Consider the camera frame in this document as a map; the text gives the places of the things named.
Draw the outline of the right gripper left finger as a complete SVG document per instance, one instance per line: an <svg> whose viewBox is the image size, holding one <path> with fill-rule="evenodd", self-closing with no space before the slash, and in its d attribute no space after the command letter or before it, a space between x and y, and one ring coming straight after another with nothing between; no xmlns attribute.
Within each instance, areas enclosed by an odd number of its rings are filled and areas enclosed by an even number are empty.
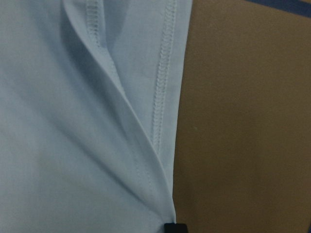
<svg viewBox="0 0 311 233"><path fill-rule="evenodd" d="M165 223L164 233L175 233L175 223Z"/></svg>

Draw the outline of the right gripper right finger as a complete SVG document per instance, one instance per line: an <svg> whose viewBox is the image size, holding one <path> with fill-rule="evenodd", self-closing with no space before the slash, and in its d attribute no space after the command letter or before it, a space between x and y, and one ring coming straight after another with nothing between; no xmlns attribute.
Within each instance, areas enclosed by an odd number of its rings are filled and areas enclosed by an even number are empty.
<svg viewBox="0 0 311 233"><path fill-rule="evenodd" d="M175 233L188 233L188 227L184 223L175 224Z"/></svg>

